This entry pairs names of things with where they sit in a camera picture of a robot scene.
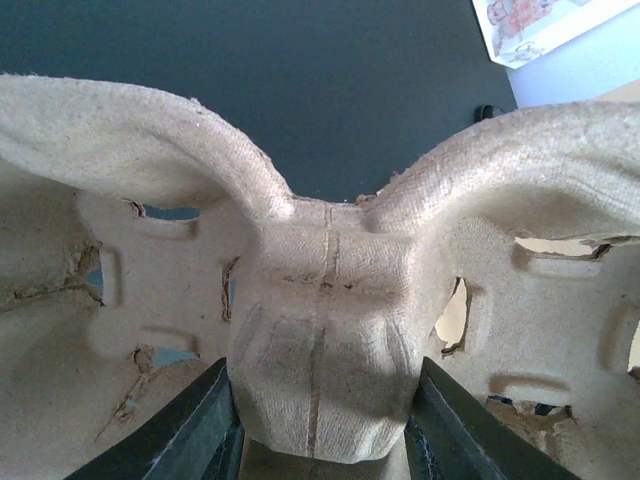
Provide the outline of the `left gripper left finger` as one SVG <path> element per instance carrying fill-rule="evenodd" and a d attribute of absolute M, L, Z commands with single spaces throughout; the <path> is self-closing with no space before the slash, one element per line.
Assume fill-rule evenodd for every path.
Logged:
<path fill-rule="evenodd" d="M 136 431 L 67 479 L 237 479 L 243 442 L 221 358 Z"/>

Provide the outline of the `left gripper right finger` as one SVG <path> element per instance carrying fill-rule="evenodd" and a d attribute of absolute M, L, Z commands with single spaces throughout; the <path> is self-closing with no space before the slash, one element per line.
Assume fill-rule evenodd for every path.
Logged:
<path fill-rule="evenodd" d="M 516 435 L 428 357 L 405 445 L 412 479 L 565 477 L 564 467 Z"/>

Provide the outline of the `brown pulp cup carrier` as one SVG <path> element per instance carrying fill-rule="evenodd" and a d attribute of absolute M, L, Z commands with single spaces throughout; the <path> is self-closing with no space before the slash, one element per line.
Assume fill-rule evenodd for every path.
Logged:
<path fill-rule="evenodd" d="M 428 357 L 570 479 L 639 475 L 639 106 L 517 110 L 353 203 L 194 99 L 1 78 L 1 475 L 67 476 L 221 358 L 237 479 L 412 479 Z"/>

